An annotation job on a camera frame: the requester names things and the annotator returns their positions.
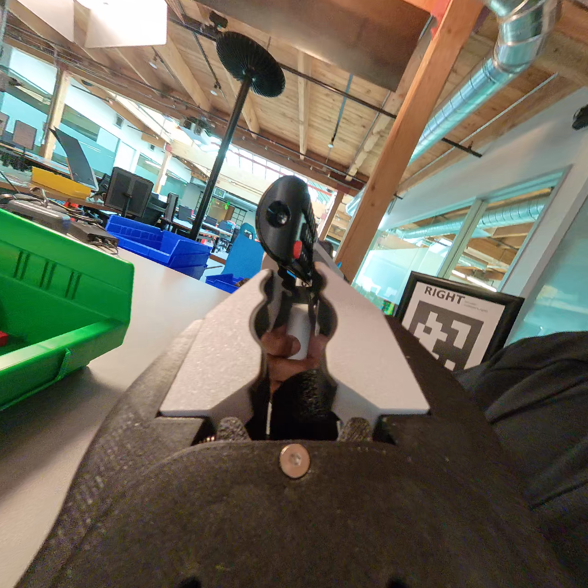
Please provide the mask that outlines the black remote control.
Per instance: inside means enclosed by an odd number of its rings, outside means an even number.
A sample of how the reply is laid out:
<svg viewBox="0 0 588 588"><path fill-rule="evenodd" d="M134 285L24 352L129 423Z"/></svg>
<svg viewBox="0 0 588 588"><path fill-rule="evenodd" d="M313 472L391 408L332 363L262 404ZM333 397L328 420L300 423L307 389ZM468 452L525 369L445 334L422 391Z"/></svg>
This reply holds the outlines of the black remote control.
<svg viewBox="0 0 588 588"><path fill-rule="evenodd" d="M317 225L302 179L281 176L267 188L257 206L255 228L264 251L280 269L312 283Z"/></svg>

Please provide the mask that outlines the wooden post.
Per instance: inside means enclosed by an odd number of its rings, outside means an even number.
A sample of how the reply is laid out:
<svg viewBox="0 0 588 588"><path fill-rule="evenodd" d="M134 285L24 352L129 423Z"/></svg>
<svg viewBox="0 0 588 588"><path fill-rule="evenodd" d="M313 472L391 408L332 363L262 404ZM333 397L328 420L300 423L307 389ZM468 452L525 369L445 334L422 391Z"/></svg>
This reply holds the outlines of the wooden post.
<svg viewBox="0 0 588 588"><path fill-rule="evenodd" d="M408 88L336 261L353 280L378 230L452 66L481 12L480 1L450 1Z"/></svg>

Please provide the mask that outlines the green plastic bin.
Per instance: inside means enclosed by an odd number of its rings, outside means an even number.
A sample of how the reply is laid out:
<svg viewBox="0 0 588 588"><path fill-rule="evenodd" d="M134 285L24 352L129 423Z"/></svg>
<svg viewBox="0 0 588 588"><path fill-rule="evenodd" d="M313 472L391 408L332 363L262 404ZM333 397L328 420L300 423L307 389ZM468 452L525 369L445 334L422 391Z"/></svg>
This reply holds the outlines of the green plastic bin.
<svg viewBox="0 0 588 588"><path fill-rule="evenodd" d="M120 346L134 266L1 211L1 410Z"/></svg>

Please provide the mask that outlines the silver air duct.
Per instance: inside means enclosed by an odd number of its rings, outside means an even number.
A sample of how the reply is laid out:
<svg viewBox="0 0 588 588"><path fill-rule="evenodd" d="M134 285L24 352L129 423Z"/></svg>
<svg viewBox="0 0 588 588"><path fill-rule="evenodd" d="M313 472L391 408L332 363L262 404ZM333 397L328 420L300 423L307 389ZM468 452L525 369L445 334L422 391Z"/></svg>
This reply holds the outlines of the silver air duct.
<svg viewBox="0 0 588 588"><path fill-rule="evenodd" d="M496 17L491 56L454 90L425 126L409 160L420 156L527 70L544 49L562 1L483 1Z"/></svg>

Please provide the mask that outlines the blue plastic panel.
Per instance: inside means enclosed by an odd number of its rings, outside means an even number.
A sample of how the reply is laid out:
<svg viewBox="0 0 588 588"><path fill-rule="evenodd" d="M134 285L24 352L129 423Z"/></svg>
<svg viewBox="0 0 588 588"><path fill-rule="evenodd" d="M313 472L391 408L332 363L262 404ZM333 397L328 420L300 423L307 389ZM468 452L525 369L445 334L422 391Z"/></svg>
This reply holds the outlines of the blue plastic panel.
<svg viewBox="0 0 588 588"><path fill-rule="evenodd" d="M261 270L264 253L261 243L256 239L255 228L247 223L241 224L223 274L231 274L234 278L254 277Z"/></svg>

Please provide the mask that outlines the black framed tag sign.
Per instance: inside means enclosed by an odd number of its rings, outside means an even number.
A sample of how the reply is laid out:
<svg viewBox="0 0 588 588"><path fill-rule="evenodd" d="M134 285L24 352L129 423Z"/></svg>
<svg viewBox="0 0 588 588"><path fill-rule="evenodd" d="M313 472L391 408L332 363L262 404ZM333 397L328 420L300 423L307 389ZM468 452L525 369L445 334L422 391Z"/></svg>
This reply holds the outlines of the black framed tag sign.
<svg viewBox="0 0 588 588"><path fill-rule="evenodd" d="M394 315L446 369L464 371L503 349L524 302L411 271Z"/></svg>

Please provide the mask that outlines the white ceiling light panel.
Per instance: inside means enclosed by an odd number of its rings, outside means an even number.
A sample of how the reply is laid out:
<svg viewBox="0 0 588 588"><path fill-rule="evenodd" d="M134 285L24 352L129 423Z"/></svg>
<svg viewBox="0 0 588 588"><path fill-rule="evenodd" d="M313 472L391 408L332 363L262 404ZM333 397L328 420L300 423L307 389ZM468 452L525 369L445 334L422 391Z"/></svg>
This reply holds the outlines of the white ceiling light panel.
<svg viewBox="0 0 588 588"><path fill-rule="evenodd" d="M69 42L90 49L163 46L166 1L21 1Z"/></svg>

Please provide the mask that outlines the grey hanging ceiling panel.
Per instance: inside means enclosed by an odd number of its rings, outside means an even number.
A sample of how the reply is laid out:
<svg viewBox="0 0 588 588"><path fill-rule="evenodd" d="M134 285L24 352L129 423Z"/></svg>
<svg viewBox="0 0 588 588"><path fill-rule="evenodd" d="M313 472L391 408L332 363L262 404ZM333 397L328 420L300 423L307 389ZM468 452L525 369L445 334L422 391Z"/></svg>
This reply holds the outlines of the grey hanging ceiling panel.
<svg viewBox="0 0 588 588"><path fill-rule="evenodd" d="M407 1L202 3L390 91L430 19L430 11Z"/></svg>

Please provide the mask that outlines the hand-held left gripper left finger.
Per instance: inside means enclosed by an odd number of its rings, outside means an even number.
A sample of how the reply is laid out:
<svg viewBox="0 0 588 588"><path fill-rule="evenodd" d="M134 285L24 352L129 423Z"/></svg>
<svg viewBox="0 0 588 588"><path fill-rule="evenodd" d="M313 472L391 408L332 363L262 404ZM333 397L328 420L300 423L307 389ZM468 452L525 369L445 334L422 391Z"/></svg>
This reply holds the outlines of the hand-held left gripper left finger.
<svg viewBox="0 0 588 588"><path fill-rule="evenodd" d="M161 416L208 418L214 425L225 417L244 424L252 418L251 387L262 368L254 319L267 303L264 286L271 278L271 270L261 270L200 321Z"/></svg>

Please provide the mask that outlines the black computer monitor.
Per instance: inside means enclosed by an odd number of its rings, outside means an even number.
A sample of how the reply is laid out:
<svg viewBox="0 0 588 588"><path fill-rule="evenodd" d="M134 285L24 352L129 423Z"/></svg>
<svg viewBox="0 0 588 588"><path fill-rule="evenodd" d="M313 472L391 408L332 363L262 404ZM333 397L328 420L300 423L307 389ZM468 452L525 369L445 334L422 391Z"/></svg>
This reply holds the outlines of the black computer monitor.
<svg viewBox="0 0 588 588"><path fill-rule="evenodd" d="M104 206L123 217L142 217L154 184L135 173L113 167L104 198Z"/></svg>

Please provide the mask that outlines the blue storage bin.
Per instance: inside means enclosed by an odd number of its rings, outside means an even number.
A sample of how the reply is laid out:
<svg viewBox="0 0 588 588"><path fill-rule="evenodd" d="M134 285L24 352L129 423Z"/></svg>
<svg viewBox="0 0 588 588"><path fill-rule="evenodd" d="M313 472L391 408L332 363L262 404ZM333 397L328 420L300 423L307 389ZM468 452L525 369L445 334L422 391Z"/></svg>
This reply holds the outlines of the blue storage bin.
<svg viewBox="0 0 588 588"><path fill-rule="evenodd" d="M210 246L163 231L160 250L151 250L148 256L141 257L199 280L207 267L211 250Z"/></svg>
<svg viewBox="0 0 588 588"><path fill-rule="evenodd" d="M159 251L163 241L161 229L119 215L110 216L105 230L118 239L119 247L140 256Z"/></svg>

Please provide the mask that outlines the person's right hand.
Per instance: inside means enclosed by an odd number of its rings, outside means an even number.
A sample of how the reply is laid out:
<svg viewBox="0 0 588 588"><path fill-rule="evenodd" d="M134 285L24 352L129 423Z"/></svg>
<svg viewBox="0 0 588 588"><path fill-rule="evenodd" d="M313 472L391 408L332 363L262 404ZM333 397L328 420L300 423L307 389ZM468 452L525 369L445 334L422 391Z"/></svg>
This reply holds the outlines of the person's right hand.
<svg viewBox="0 0 588 588"><path fill-rule="evenodd" d="M266 353L269 389L274 394L280 386L291 377L319 368L328 337L324 334L313 334L303 359L295 359L300 352L299 340L287 332L288 326L281 325L261 338L261 345Z"/></svg>

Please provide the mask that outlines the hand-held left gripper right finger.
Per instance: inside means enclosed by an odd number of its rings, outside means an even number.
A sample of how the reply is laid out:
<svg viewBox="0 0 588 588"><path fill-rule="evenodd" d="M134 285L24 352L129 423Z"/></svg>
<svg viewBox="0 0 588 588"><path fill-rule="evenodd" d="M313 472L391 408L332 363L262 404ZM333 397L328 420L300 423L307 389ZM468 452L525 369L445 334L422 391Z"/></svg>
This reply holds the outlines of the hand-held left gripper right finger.
<svg viewBox="0 0 588 588"><path fill-rule="evenodd" d="M327 337L324 369L336 388L333 413L375 427L381 417L426 415L430 406L386 316L326 264L320 277L318 332Z"/></svg>

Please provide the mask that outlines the black floor lamp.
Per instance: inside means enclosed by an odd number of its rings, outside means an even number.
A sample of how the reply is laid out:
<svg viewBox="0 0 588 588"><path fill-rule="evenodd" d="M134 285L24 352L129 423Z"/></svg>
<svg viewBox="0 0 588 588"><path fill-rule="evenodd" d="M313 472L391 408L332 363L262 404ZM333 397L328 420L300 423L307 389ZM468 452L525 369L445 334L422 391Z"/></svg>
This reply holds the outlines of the black floor lamp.
<svg viewBox="0 0 588 588"><path fill-rule="evenodd" d="M226 32L220 36L217 40L217 56L230 77L240 82L240 89L189 233L189 238L194 241L198 238L249 91L253 90L266 98L275 98L285 88L280 64L260 44L241 33Z"/></svg>

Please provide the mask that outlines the dark slanted board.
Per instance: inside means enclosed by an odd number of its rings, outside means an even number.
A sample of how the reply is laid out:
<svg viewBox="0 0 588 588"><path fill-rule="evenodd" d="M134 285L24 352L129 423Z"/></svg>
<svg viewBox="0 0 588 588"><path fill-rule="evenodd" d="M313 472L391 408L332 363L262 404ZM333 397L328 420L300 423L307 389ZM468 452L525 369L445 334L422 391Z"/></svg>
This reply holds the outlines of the dark slanted board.
<svg viewBox="0 0 588 588"><path fill-rule="evenodd" d="M50 132L65 151L71 180L96 192L98 182L79 141L59 129L52 128Z"/></svg>

